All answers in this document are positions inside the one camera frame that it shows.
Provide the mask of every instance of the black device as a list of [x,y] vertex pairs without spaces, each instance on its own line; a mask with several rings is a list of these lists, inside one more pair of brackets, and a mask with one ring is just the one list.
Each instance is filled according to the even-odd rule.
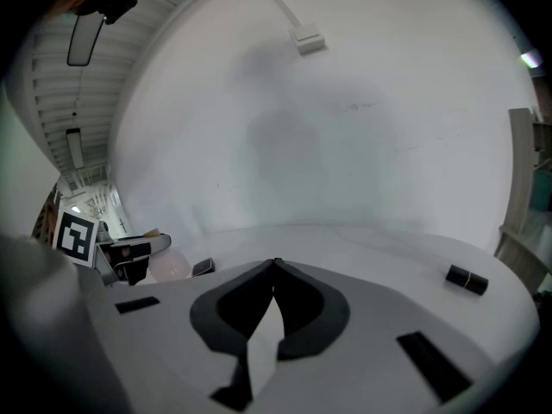
[[213,273],[214,271],[216,271],[215,261],[213,261],[213,258],[209,258],[193,266],[191,276],[201,276],[202,274]]
[[136,6],[138,0],[87,0],[77,9],[67,64],[88,66],[102,26],[113,24]]
[[447,281],[461,286],[475,294],[479,294],[480,296],[483,295],[489,285],[489,279],[457,266],[450,266],[447,274]]

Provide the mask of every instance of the white object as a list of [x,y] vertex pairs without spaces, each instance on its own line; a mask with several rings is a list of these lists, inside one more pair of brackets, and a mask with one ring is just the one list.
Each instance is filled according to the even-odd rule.
[[248,341],[248,370],[253,398],[259,395],[276,373],[278,346],[284,337],[284,320],[273,298]]
[[168,248],[152,256],[149,260],[148,271],[155,282],[188,279],[191,277],[192,266],[186,257],[178,250]]
[[326,45],[326,41],[315,23],[297,26],[292,30],[292,38],[301,55],[317,51]]
[[67,130],[66,139],[73,165],[76,169],[84,167],[85,160],[83,159],[83,148],[80,142],[80,129]]

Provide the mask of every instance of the white table surface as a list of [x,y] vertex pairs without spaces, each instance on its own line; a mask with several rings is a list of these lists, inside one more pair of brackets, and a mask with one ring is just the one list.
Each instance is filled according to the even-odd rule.
[[[218,232],[154,256],[146,282],[190,277],[191,266],[209,257],[218,271],[280,257],[389,286],[470,337],[495,363],[527,348],[539,330],[531,296],[510,269],[444,236],[327,226]],[[446,282],[451,263],[488,278],[485,294]]]

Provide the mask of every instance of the cable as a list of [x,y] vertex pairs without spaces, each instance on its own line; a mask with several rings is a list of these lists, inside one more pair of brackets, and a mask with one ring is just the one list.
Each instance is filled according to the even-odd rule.
[[287,4],[284,3],[284,0],[273,0],[280,9],[282,9],[282,12],[285,14],[287,19],[290,21],[290,23],[293,25],[294,28],[298,28],[302,25],[301,21],[293,14],[292,10],[289,9]]

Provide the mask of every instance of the corrugated ceiling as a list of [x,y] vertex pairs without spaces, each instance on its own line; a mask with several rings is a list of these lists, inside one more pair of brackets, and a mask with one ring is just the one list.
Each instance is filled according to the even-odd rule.
[[138,0],[117,23],[104,25],[91,63],[66,63],[77,19],[63,15],[43,22],[35,31],[27,90],[33,92],[36,117],[56,166],[70,185],[74,167],[66,130],[80,128],[87,176],[101,176],[107,162],[110,125],[117,100],[130,69],[155,30],[184,0]]

